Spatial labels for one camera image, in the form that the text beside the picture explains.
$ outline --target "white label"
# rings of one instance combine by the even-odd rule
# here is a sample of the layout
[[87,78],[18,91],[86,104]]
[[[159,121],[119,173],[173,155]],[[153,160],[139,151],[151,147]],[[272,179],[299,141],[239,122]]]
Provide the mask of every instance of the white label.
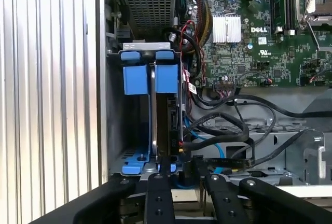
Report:
[[196,90],[196,87],[191,84],[190,82],[188,83],[188,87],[189,87],[189,91],[194,93],[194,94],[197,94],[197,90]]
[[266,37],[258,38],[258,45],[266,45],[268,42],[266,41]]
[[260,50],[259,55],[271,55],[271,52],[268,52],[267,50]]
[[251,27],[251,33],[267,33],[266,27]]
[[183,70],[183,81],[189,82],[190,73],[188,70]]

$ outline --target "ram slot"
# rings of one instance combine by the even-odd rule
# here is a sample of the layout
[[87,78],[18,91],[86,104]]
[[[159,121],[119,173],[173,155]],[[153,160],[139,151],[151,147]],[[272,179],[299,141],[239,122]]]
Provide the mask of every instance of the ram slot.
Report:
[[295,0],[285,0],[285,19],[286,19],[286,30],[295,29]]

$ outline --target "black cable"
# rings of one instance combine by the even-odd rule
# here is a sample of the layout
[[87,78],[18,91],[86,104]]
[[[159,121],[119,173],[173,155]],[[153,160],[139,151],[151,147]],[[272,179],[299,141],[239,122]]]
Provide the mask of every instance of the black cable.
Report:
[[235,126],[237,126],[238,128],[240,128],[242,130],[242,133],[235,134],[235,135],[220,135],[220,136],[209,138],[200,143],[183,142],[183,149],[184,150],[199,150],[204,147],[214,145],[217,143],[245,142],[248,140],[249,128],[247,127],[247,125],[245,123],[241,122],[240,120],[238,120],[237,118],[235,118],[229,114],[226,114],[226,113],[210,113],[210,114],[203,116],[202,118],[193,122],[189,127],[187,127],[183,131],[183,135],[184,136],[187,135],[188,133],[190,133],[191,130],[198,127],[200,124],[206,122],[209,119],[216,118],[216,117],[224,118],[228,122],[234,124]]
[[241,113],[240,113],[240,110],[239,110],[239,108],[238,108],[237,102],[236,102],[236,101],[233,101],[233,104],[234,104],[234,108],[235,108],[235,110],[237,111],[237,114],[239,115],[240,120],[241,120],[242,122],[244,122],[244,119],[243,119],[243,117],[242,117],[242,115],[241,115]]
[[[187,115],[187,118],[189,119],[189,121],[191,123],[193,123],[193,122],[195,122],[195,120],[190,115],[191,107],[189,105],[190,98],[189,98],[189,95],[188,95],[188,90],[184,90],[184,92],[185,92],[186,115]],[[204,133],[212,135],[212,136],[233,134],[232,132],[225,132],[225,131],[221,131],[221,130],[213,130],[213,129],[210,129],[210,128],[203,127],[201,125],[198,125],[196,128],[198,130],[200,130],[201,132],[204,132]]]
[[[237,93],[238,89],[241,89],[238,87],[241,79],[244,77],[244,76],[247,76],[249,74],[257,74],[263,78],[265,78],[266,80],[269,80],[269,77],[267,77],[266,75],[264,75],[263,73],[261,72],[258,72],[258,71],[247,71],[243,74],[241,74],[234,82],[234,86],[233,86],[233,89],[231,90],[231,93],[230,95],[236,95],[236,94],[239,94],[239,92]],[[216,108],[218,108],[220,106],[221,103],[223,103],[225,100],[227,100],[227,97],[225,98],[220,98],[218,100],[212,100],[212,101],[206,101],[204,100],[202,97],[199,97],[199,96],[195,96],[196,97],[196,101],[199,101],[201,102],[204,106],[211,106],[213,108],[202,108],[204,110],[214,110]]]
[[[264,105],[264,104],[261,104],[261,103],[258,103],[258,102],[236,103],[236,105],[234,105],[234,106],[246,106],[246,105],[258,105],[258,106],[266,107],[267,109],[269,109],[271,111],[271,113],[273,115],[272,123],[270,124],[269,128],[266,130],[266,132],[264,133],[264,135],[261,138],[259,138],[258,140],[255,141],[255,147],[256,147],[262,141],[264,141],[265,138],[272,132],[272,130],[275,126],[275,123],[276,123],[276,114],[275,114],[274,110],[271,107],[269,107],[267,105]],[[250,149],[250,145],[242,147],[241,149],[234,152],[234,154],[231,156],[231,158],[235,157],[237,154],[240,154],[240,153],[242,153],[242,152],[244,152],[248,149]]]
[[[176,35],[178,36],[181,36],[181,31],[176,29],[176,28],[173,28],[173,27],[168,27],[168,28],[165,28],[163,30],[163,33],[166,33],[166,32],[171,32],[171,33],[175,33]],[[196,72],[195,74],[192,76],[190,75],[191,78],[196,78],[199,73],[201,72],[201,67],[202,67],[202,58],[201,58],[201,53],[200,53],[200,47],[198,46],[198,44],[195,42],[195,40],[189,36],[188,34],[186,34],[185,32],[182,33],[182,36],[187,39],[191,45],[193,46],[194,50],[195,50],[195,55],[196,55]]]
[[271,107],[272,109],[280,112],[283,115],[292,117],[292,118],[331,118],[332,117],[332,111],[314,111],[314,112],[309,112],[309,113],[293,113],[291,111],[287,111],[284,108],[281,108],[277,105],[275,105],[274,103],[267,101],[261,97],[257,97],[254,95],[246,95],[246,94],[239,94],[239,95],[233,95],[233,96],[229,96],[224,98],[222,101],[220,101],[220,103],[212,108],[202,108],[204,110],[215,110],[218,109],[219,107],[225,105],[227,102],[233,101],[235,99],[241,99],[241,100],[250,100],[250,101],[257,101],[260,102],[264,105],[267,105],[269,107]]
[[257,159],[251,167],[255,167],[257,165],[260,165],[262,163],[265,163],[265,162],[270,161],[271,159],[275,158],[308,130],[311,130],[311,129],[306,129],[306,130],[296,133],[295,135],[290,137],[285,143],[283,143],[281,146],[279,146],[276,150],[274,150],[271,154],[269,154],[263,158]]

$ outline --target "ribbed metal panel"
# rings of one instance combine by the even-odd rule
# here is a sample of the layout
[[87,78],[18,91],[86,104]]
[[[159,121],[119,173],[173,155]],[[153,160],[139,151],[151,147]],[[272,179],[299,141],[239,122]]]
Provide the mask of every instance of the ribbed metal panel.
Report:
[[99,184],[95,0],[0,0],[0,223]]

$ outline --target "blue cable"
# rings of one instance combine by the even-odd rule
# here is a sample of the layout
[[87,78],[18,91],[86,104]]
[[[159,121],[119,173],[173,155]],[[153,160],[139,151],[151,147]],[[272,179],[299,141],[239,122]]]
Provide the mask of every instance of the blue cable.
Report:
[[[188,118],[185,118],[185,126],[186,126],[186,127],[190,126]],[[197,134],[196,132],[194,132],[194,131],[191,131],[190,133],[191,133],[194,137],[196,137],[196,138],[199,138],[199,139],[201,139],[201,140],[207,140],[207,138],[198,135],[198,134]],[[218,151],[219,151],[219,156],[220,156],[220,158],[225,158],[225,154],[224,154],[223,150],[221,149],[221,147],[220,147],[218,144],[214,144],[214,146],[217,147],[217,149],[218,149]],[[220,174],[222,171],[223,171],[223,168],[221,168],[221,167],[217,167],[217,168],[214,170],[213,173],[215,173],[215,174]]]

